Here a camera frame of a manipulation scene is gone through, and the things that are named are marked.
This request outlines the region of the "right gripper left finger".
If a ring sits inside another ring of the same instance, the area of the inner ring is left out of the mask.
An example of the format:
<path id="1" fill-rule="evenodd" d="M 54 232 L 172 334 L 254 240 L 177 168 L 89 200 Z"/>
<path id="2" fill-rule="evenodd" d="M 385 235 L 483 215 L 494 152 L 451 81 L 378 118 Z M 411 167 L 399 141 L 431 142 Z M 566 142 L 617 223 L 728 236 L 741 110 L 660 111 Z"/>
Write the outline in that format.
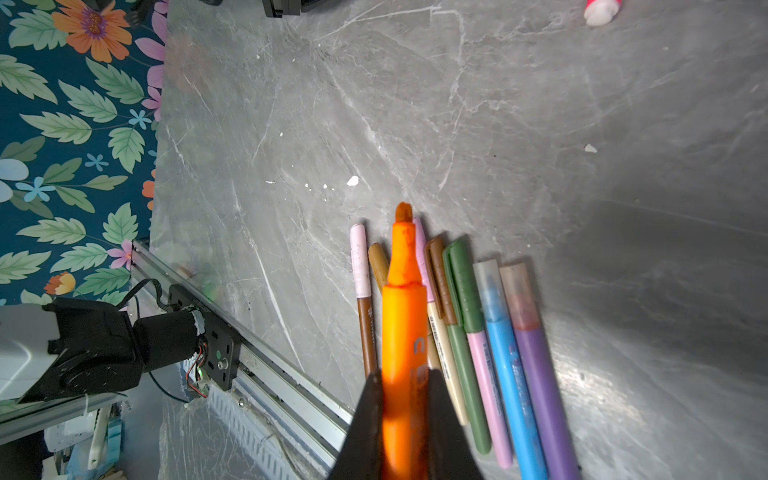
<path id="1" fill-rule="evenodd" d="M 356 406 L 346 438 L 327 480 L 379 480 L 382 469 L 383 388 L 372 372 Z"/>

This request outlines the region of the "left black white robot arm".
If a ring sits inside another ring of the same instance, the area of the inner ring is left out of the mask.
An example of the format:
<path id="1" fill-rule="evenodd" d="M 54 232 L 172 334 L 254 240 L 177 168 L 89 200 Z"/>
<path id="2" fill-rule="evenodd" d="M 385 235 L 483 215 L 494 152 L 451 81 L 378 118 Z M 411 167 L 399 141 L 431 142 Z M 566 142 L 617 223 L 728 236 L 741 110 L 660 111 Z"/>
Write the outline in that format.
<path id="1" fill-rule="evenodd" d="M 143 374 L 192 357 L 204 332 L 190 310 L 132 321 L 99 301 L 4 306 L 1 397 L 34 403 L 129 390 Z"/>

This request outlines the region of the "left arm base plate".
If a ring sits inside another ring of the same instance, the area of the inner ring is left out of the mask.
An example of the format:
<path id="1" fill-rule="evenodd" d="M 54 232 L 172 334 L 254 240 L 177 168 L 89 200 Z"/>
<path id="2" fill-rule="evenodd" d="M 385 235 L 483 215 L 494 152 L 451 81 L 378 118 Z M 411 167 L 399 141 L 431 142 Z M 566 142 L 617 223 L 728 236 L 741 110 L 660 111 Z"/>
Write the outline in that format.
<path id="1" fill-rule="evenodd" d="M 241 335 L 217 312 L 198 299 L 181 284 L 172 284 L 169 302 L 180 308 L 192 309 L 202 318 L 203 333 L 199 335 L 202 362 L 198 364 L 207 379 L 223 391 L 230 390 L 237 376 Z"/>

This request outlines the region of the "purple highlighter pen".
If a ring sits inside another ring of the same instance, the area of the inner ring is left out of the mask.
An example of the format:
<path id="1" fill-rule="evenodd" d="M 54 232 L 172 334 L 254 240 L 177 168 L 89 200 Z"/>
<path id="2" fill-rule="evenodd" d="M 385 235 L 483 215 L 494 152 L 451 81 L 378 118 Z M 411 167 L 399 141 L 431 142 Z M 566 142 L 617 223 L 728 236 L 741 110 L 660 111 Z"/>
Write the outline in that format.
<path id="1" fill-rule="evenodd" d="M 578 480 L 571 438 L 549 345 L 524 263 L 499 269 L 551 479 Z"/>

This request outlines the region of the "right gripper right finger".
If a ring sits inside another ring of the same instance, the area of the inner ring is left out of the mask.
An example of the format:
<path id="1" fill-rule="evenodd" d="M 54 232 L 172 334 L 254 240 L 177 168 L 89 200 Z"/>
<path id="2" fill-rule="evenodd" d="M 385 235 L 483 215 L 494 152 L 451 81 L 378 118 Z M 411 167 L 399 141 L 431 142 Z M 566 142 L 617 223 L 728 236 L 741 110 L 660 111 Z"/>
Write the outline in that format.
<path id="1" fill-rule="evenodd" d="M 427 478 L 435 480 L 482 479 L 463 427 L 455 414 L 443 377 L 429 371 Z"/>

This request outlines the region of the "red pen cap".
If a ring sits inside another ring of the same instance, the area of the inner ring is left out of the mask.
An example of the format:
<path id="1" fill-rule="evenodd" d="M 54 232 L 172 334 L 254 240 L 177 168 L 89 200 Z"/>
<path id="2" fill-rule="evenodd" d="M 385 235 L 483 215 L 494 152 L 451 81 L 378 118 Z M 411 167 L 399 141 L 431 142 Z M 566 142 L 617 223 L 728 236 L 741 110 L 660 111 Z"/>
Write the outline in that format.
<path id="1" fill-rule="evenodd" d="M 590 27 L 599 27 L 611 22 L 621 9 L 621 0 L 588 0 L 584 20 Z"/>

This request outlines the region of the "orange highlighter pen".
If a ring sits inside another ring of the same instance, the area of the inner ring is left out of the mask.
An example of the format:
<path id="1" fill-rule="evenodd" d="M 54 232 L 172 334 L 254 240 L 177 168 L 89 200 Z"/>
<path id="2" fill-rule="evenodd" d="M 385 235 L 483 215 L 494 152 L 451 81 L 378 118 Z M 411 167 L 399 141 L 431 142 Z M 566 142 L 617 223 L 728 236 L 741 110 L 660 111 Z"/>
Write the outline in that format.
<path id="1" fill-rule="evenodd" d="M 426 477 L 427 307 L 410 204 L 395 210 L 382 299 L 383 479 Z"/>

